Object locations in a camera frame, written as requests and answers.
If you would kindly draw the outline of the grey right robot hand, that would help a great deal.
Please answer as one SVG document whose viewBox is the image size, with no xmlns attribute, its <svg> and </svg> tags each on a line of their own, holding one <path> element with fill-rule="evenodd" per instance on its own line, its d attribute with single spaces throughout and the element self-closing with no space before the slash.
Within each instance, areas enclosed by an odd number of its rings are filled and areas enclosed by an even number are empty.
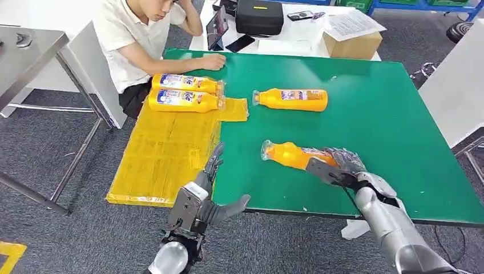
<svg viewBox="0 0 484 274">
<path fill-rule="evenodd" d="M 358 173 L 367 171 L 366 166 L 357 153 L 346 148 L 334 147 L 326 147 L 323 151 L 327 152 L 337 164 L 337 171 L 332 171 L 328 175 L 331 184 L 350 188 L 355 192 L 365 185 L 365 183 L 361 183 L 357 179 Z"/>
</svg>

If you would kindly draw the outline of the person's right hand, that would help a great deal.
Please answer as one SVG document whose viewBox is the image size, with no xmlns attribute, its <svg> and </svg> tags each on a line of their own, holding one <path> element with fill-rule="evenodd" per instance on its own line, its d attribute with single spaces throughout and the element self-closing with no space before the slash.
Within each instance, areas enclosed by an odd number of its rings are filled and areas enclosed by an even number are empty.
<svg viewBox="0 0 484 274">
<path fill-rule="evenodd" d="M 205 54 L 198 59 L 198 63 L 199 69 L 219 71 L 225 66 L 226 57 L 221 54 Z"/>
</svg>

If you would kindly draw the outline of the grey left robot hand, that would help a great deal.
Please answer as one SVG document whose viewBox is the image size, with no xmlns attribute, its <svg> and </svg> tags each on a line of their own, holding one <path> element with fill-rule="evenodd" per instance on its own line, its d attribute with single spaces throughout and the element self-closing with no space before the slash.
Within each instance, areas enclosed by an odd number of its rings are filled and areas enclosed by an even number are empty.
<svg viewBox="0 0 484 274">
<path fill-rule="evenodd" d="M 218 205 L 212 201 L 213 184 L 217 171 L 223 163 L 221 158 L 223 151 L 224 143 L 219 142 L 209 156 L 204 168 L 197 174 L 195 179 L 195 183 L 208 192 L 208 197 L 202 201 L 201 208 L 197 213 L 197 218 L 208 225 L 217 225 L 224 219 L 243 212 L 251 200 L 251 196 L 245 194 L 237 201 L 227 205 Z"/>
</svg>

